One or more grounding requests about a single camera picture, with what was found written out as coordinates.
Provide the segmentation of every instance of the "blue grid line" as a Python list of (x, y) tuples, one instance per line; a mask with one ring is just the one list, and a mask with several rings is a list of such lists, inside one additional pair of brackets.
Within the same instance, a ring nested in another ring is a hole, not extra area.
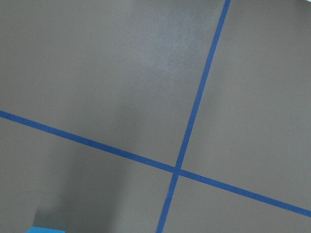
[(210, 67), (211, 67), (211, 64), (212, 64), (212, 61), (214, 58), (214, 54), (216, 51), (216, 47), (217, 47), (217, 44), (219, 41), (221, 31), (223, 29), (223, 25), (225, 23), (225, 17), (227, 15), (230, 2), (231, 2), (231, 0), (225, 0), (224, 7), (223, 7), (223, 10), (221, 12), (221, 15), (220, 15), (220, 18), (218, 21), (218, 25), (217, 25), (217, 28), (216, 28), (216, 31), (214, 34), (214, 38), (213, 38), (212, 44), (211, 44), (210, 49), (209, 49), (209, 53), (208, 53), (207, 60), (206, 60), (205, 66), (204, 66), (201, 81), (200, 81), (200, 84), (198, 87), (198, 91), (196, 93), (196, 97), (195, 97), (195, 100), (193, 103), (193, 107), (191, 110), (191, 114), (189, 117), (189, 121), (187, 124), (186, 131), (185, 131), (184, 139), (183, 139), (183, 142), (181, 144), (179, 155), (178, 155), (178, 158), (176, 161), (176, 165), (175, 165), (176, 170), (172, 175), (169, 190), (168, 190), (168, 193), (166, 195), (164, 205), (162, 208), (162, 212), (160, 215), (160, 219), (159, 219), (159, 222), (158, 222), (158, 225), (156, 228), (156, 233), (162, 233), (163, 232), (165, 221), (166, 221), (167, 215), (169, 213), (169, 209), (170, 209), (170, 205), (171, 205), (171, 202), (173, 199), (175, 187), (176, 187), (176, 184), (178, 181), (179, 172), (180, 172), (181, 166), (182, 166), (184, 158), (185, 158), (185, 154), (186, 154), (187, 146), (188, 146), (188, 143), (190, 140), (191, 132), (192, 132), (192, 129), (194, 126), (195, 118), (196, 118), (196, 115), (197, 115), (198, 110), (199, 110), (199, 106), (200, 106), (200, 102), (202, 99), (205, 84), (207, 82), (209, 70), (210, 70)]
[(210, 179), (208, 177), (200, 176), (198, 174), (195, 174), (195, 173), (192, 173), (189, 171), (185, 171), (185, 170), (181, 170), (179, 175), (183, 176), (183, 177), (187, 177), (187, 178), (195, 180), (195, 181), (198, 181), (198, 182), (201, 182), (201, 183), (211, 185), (211, 186), (216, 187), (216, 188), (220, 188), (220, 189), (229, 191), (231, 193), (239, 194), (239, 195), (247, 197), (247, 198), (258, 200), (258, 201), (264, 202), (266, 204), (282, 208), (284, 210), (289, 210), (289, 211), (295, 212), (297, 214), (301, 214), (301, 215), (311, 217), (311, 211), (310, 210), (306, 210), (306, 209), (300, 208), (298, 206), (290, 205), (288, 203), (285, 203), (285, 202), (282, 202), (282, 201), (279, 201), (276, 199), (272, 199), (272, 198), (269, 198), (269, 197), (266, 197), (266, 196), (263, 196), (263, 195), (260, 195), (257, 193), (253, 193), (253, 192), (247, 191), (245, 189), (232, 186), (230, 184), (226, 184), (226, 183), (223, 183), (220, 181), (216, 181), (216, 180)]
[(7, 112), (0, 110), (0, 117), (7, 119), (7, 120), (11, 120), (13, 122), (16, 122), (16, 123), (19, 123), (22, 125), (25, 125), (25, 126), (29, 126), (31, 128), (37, 129), (37, 130), (41, 130), (41, 131), (44, 131), (47, 133), (54, 134), (54, 135), (59, 136), (59, 137), (63, 137), (63, 138), (68, 139), (70, 141), (81, 143), (81, 144), (84, 144), (84, 145), (89, 146), (89, 147), (93, 147), (93, 148), (96, 148), (99, 150), (103, 150), (103, 151), (112, 153), (114, 155), (118, 155), (118, 156), (130, 159), (130, 160), (134, 160), (134, 161), (137, 161), (137, 162), (140, 162), (140, 163), (143, 163), (143, 164), (146, 164), (146, 165), (149, 165), (149, 166), (161, 169), (161, 170), (165, 170), (167, 172), (173, 173), (174, 179), (178, 179), (178, 176), (183, 176), (183, 177), (189, 178), (191, 180), (195, 180), (195, 181), (205, 183), (205, 184), (208, 184), (210, 186), (220, 188), (220, 189), (223, 189), (223, 190), (226, 190), (226, 191), (229, 191), (229, 192), (241, 195), (241, 196), (245, 196), (245, 197), (248, 197), (248, 198), (251, 198), (254, 200), (258, 200), (258, 201), (264, 202), (264, 203), (269, 204), (269, 205), (273, 205), (273, 206), (276, 206), (276, 207), (279, 207), (279, 208), (282, 208), (282, 209), (285, 209), (285, 210), (288, 210), (291, 212), (295, 212), (297, 214), (301, 214), (301, 215), (311, 217), (311, 210), (306, 210), (306, 209), (303, 209), (303, 208), (300, 208), (300, 207), (297, 207), (294, 205), (290, 205), (288, 203), (281, 202), (281, 201), (278, 201), (278, 200), (275, 200), (275, 199), (272, 199), (272, 198), (269, 198), (269, 197), (266, 197), (266, 196), (263, 196), (263, 195), (260, 195), (257, 193), (253, 193), (253, 192), (232, 186), (230, 184), (226, 184), (226, 183), (223, 183), (223, 182), (220, 182), (217, 180), (213, 180), (213, 179), (210, 179), (208, 177), (200, 176), (198, 174), (195, 174), (195, 173), (192, 173), (189, 171), (185, 171), (182, 169), (175, 172), (175, 167), (173, 167), (173, 166), (170, 166), (170, 165), (167, 165), (167, 164), (164, 164), (164, 163), (152, 160), (152, 159), (148, 159), (148, 158), (136, 155), (136, 154), (132, 154), (130, 152), (127, 152), (127, 151), (124, 151), (124, 150), (121, 150), (118, 148), (107, 146), (105, 144), (95, 142), (93, 140), (90, 140), (90, 139), (87, 139), (84, 137), (80, 137), (80, 136), (77, 136), (77, 135), (62, 131), (62, 130), (58, 130), (56, 128), (53, 128), (53, 127), (50, 127), (50, 126), (47, 126), (44, 124), (40, 124), (40, 123), (32, 121), (32, 120), (28, 120), (26, 118), (16, 116), (16, 115), (11, 114), (11, 113), (7, 113)]
[(174, 172), (174, 170), (175, 170), (175, 168), (171, 165), (164, 164), (164, 163), (152, 160), (152, 159), (148, 159), (146, 157), (143, 157), (143, 156), (140, 156), (140, 155), (137, 155), (134, 153), (130, 153), (130, 152), (127, 152), (127, 151), (124, 151), (124, 150), (121, 150), (121, 149), (118, 149), (118, 148), (115, 148), (112, 146), (108, 146), (106, 144), (96, 142), (96, 141), (93, 141), (93, 140), (90, 140), (90, 139), (87, 139), (85, 137), (81, 137), (81, 136), (78, 136), (78, 135), (75, 135), (72, 133), (68, 133), (66, 131), (59, 130), (59, 129), (53, 128), (51, 126), (47, 126), (47, 125), (44, 125), (44, 124), (41, 124), (41, 123), (38, 123), (38, 122), (35, 122), (32, 120), (28, 120), (26, 118), (16, 116), (14, 114), (7, 113), (7, 112), (1, 111), (1, 110), (0, 110), (0, 117), (5, 118), (7, 120), (17, 122), (17, 123), (20, 123), (20, 124), (23, 124), (23, 125), (26, 125), (26, 126), (30, 126), (30, 127), (35, 128), (37, 130), (45, 131), (47, 133), (51, 133), (51, 134), (54, 134), (56, 136), (69, 139), (69, 140), (74, 141), (74, 142), (84, 144), (84, 145), (89, 146), (89, 147), (97, 148), (99, 150), (103, 150), (103, 151), (106, 151), (106, 152), (109, 152), (109, 153), (130, 159), (130, 160), (134, 160), (134, 161), (140, 162), (142, 164), (153, 166), (153, 167), (159, 168), (161, 170), (165, 170), (165, 171), (169, 171), (169, 172)]

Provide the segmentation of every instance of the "blue object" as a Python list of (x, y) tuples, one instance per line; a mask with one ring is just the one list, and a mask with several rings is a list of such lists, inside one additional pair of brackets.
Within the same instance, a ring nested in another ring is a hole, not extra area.
[(47, 229), (47, 228), (41, 228), (41, 227), (31, 227), (25, 233), (66, 233), (66, 232), (59, 231), (59, 230), (53, 230), (53, 229)]

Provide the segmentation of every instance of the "gray floor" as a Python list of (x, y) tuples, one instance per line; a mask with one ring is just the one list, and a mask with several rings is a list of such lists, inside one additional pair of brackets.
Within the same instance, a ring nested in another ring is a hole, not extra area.
[[(0, 110), (171, 166), (224, 0), (0, 1)], [(183, 169), (311, 210), (311, 3), (233, 0)], [(172, 174), (0, 118), (0, 232), (155, 232)], [(164, 231), (310, 232), (180, 177)]]

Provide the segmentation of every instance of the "floor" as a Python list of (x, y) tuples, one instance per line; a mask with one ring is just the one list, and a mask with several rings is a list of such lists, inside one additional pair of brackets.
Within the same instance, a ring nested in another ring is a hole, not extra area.
[(311, 3), (0, 6), (0, 232), (310, 232)]

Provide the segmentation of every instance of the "blue tape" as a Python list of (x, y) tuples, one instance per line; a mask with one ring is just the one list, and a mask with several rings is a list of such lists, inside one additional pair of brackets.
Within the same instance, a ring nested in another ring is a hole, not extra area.
[(197, 115), (198, 110), (199, 110), (199, 106), (200, 106), (200, 102), (201, 102), (201, 99), (202, 99), (202, 95), (203, 95), (203, 91), (204, 91), (204, 88), (205, 88), (205, 84), (207, 82), (209, 70), (210, 70), (210, 67), (211, 67), (211, 64), (212, 64), (212, 61), (213, 61), (213, 57), (214, 57), (214, 54), (215, 54), (215, 51), (216, 51), (216, 47), (217, 47), (217, 44), (218, 44), (218, 41), (219, 41), (219, 37), (220, 37), (221, 31), (222, 31), (224, 22), (225, 22), (225, 17), (227, 15), (230, 2), (231, 2), (231, 0), (225, 0), (224, 7), (223, 7), (223, 10), (221, 12), (221, 15), (220, 15), (220, 18), (219, 18), (219, 21), (218, 21), (218, 25), (217, 25), (217, 28), (216, 28), (216, 31), (215, 31), (215, 35), (214, 35), (212, 44), (211, 44), (210, 49), (209, 49), (209, 53), (208, 53), (208, 56), (207, 56), (207, 60), (206, 60), (206, 63), (205, 63), (205, 67), (204, 67), (204, 70), (203, 70), (201, 81), (200, 81), (200, 84), (199, 84), (199, 88), (198, 88), (198, 91), (197, 91), (197, 94), (196, 94), (196, 97), (195, 97), (195, 100), (194, 100), (194, 103), (193, 103), (193, 107), (192, 107), (192, 110), (191, 110), (191, 114), (190, 114), (190, 117), (189, 117), (189, 121), (188, 121), (188, 124), (187, 124), (186, 131), (185, 131), (184, 139), (183, 139), (183, 142), (181, 144), (179, 155), (178, 155), (178, 158), (177, 158), (177, 161), (176, 161), (176, 165), (175, 165), (176, 171), (172, 175), (171, 183), (170, 183), (170, 186), (169, 186), (169, 191), (167, 193), (167, 196), (166, 196), (163, 208), (162, 208), (162, 212), (161, 212), (161, 216), (160, 216), (160, 219), (159, 219), (159, 222), (158, 222), (158, 225), (157, 225), (156, 233), (162, 233), (163, 232), (165, 221), (166, 221), (169, 209), (170, 209), (170, 205), (171, 205), (171, 202), (172, 202), (172, 199), (173, 199), (175, 187), (176, 187), (176, 184), (177, 184), (179, 171), (181, 169), (181, 166), (182, 166), (184, 158), (185, 158), (185, 154), (186, 154), (186, 150), (187, 150), (187, 147), (188, 147), (188, 143), (189, 143), (189, 139), (190, 139), (190, 136), (191, 136), (191, 132), (192, 132), (192, 129), (193, 129), (193, 126), (194, 126), (195, 118), (196, 118), (196, 115)]
[(96, 148), (99, 150), (103, 150), (103, 151), (121, 156), (123, 158), (127, 158), (130, 160), (140, 162), (142, 164), (153, 166), (153, 167), (159, 168), (159, 169), (164, 170), (164, 171), (169, 171), (169, 172), (175, 171), (175, 168), (173, 166), (170, 166), (170, 165), (167, 165), (167, 164), (164, 164), (164, 163), (152, 160), (152, 159), (148, 159), (148, 158), (142, 157), (140, 155), (133, 154), (133, 153), (130, 153), (130, 152), (127, 152), (127, 151), (124, 151), (124, 150), (121, 150), (121, 149), (118, 149), (115, 147), (111, 147), (111, 146), (108, 146), (106, 144), (87, 139), (85, 137), (81, 137), (81, 136), (78, 136), (78, 135), (75, 135), (72, 133), (68, 133), (68, 132), (53, 128), (51, 126), (47, 126), (47, 125), (44, 125), (44, 124), (41, 124), (41, 123), (38, 123), (38, 122), (35, 122), (32, 120), (28, 120), (26, 118), (22, 118), (20, 116), (16, 116), (14, 114), (7, 113), (7, 112), (1, 111), (1, 110), (0, 110), (0, 117), (5, 118), (7, 120), (17, 122), (17, 123), (20, 123), (20, 124), (23, 124), (23, 125), (26, 125), (26, 126), (29, 126), (29, 127), (32, 127), (34, 129), (37, 129), (37, 130), (41, 130), (41, 131), (44, 131), (47, 133), (54, 134), (54, 135), (59, 136), (59, 137), (66, 138), (66, 139), (74, 141), (74, 142), (84, 144), (84, 145), (89, 146), (89, 147), (93, 147), (93, 148)]
[(269, 197), (266, 197), (266, 196), (263, 196), (263, 195), (260, 195), (257, 193), (247, 191), (245, 189), (241, 189), (241, 188), (238, 188), (238, 187), (235, 187), (235, 186), (232, 186), (232, 185), (220, 182), (220, 181), (216, 181), (216, 180), (204, 177), (204, 176), (200, 176), (200, 175), (197, 175), (197, 174), (189, 172), (189, 171), (181, 170), (179, 175), (183, 176), (183, 177), (187, 177), (187, 178), (195, 180), (195, 181), (198, 181), (198, 182), (201, 182), (201, 183), (211, 185), (213, 187), (217, 187), (217, 188), (229, 191), (231, 193), (239, 194), (239, 195), (244, 196), (244, 197), (248, 197), (248, 198), (251, 198), (254, 200), (258, 200), (258, 201), (264, 202), (266, 204), (282, 208), (284, 210), (289, 210), (289, 211), (295, 212), (297, 214), (301, 214), (301, 215), (311, 217), (311, 211), (310, 210), (306, 210), (306, 209), (303, 209), (303, 208), (300, 208), (300, 207), (297, 207), (294, 205), (287, 204), (287, 203), (279, 201), (279, 200), (275, 200), (275, 199), (272, 199), (272, 198), (269, 198)]
[(59, 230), (53, 230), (53, 229), (47, 229), (47, 228), (41, 228), (41, 227), (31, 227), (25, 233), (66, 233), (66, 232), (59, 231)]

